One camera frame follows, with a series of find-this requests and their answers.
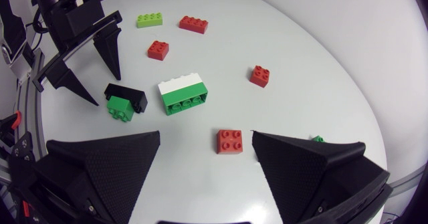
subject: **white wall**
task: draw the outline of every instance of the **white wall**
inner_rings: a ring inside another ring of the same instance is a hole
[[[264,1],[311,33],[361,89],[382,132],[389,183],[423,166],[428,33],[415,0]]]

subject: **red lego brick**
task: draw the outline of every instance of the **red lego brick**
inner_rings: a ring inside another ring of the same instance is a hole
[[[28,203],[26,201],[22,201],[22,206],[24,209],[24,216],[29,217]]]
[[[217,133],[217,154],[239,154],[242,152],[240,130],[220,130]]]
[[[154,41],[147,50],[147,56],[156,60],[163,60],[169,51],[169,44]]]
[[[256,66],[249,81],[264,88],[269,82],[269,70],[265,70],[260,66]]]
[[[207,20],[195,19],[194,17],[184,16],[179,24],[179,27],[182,29],[187,29],[190,31],[195,31],[197,33],[205,33],[208,27]]]
[[[12,130],[16,130],[16,128],[18,128],[19,124],[21,124],[21,112],[19,110],[17,110],[15,114],[17,115],[17,118],[11,126]]]

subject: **small green lego piece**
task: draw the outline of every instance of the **small green lego piece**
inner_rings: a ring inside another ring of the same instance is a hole
[[[205,103],[208,90],[203,82],[162,95],[167,115]]]
[[[134,115],[134,108],[129,100],[111,96],[107,103],[108,112],[111,113],[113,118],[121,119],[123,122],[131,121]]]
[[[321,136],[315,136],[312,140],[316,142],[324,142],[324,139]]]
[[[136,19],[136,27],[150,27],[162,25],[162,13],[139,15]]]

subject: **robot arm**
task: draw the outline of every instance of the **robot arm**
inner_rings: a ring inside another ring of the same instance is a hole
[[[26,43],[25,27],[12,13],[9,0],[0,0],[0,44],[6,64],[12,64]]]

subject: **black bracket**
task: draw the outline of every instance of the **black bracket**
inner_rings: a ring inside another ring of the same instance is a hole
[[[0,120],[0,140],[9,147],[12,147],[15,144],[15,133],[12,126],[17,119],[18,114],[12,114],[11,116]]]
[[[80,44],[84,43],[89,37],[94,36],[94,45],[101,55],[106,65],[117,80],[120,80],[120,67],[118,57],[117,37],[120,28],[117,23],[122,21],[119,11],[99,20],[89,29],[85,30],[72,41],[68,42],[65,51],[55,55],[33,79],[33,83],[39,92],[43,91],[41,81],[47,78],[55,89],[65,87],[83,99],[98,106],[98,103],[91,97],[89,92],[83,87],[79,79],[66,66],[64,58],[72,53]]]
[[[134,108],[134,111],[137,114],[146,110],[147,98],[144,91],[118,86],[116,84],[108,84],[104,94],[106,95],[107,100],[110,100],[110,97],[112,96],[129,100],[132,104],[132,108]]]

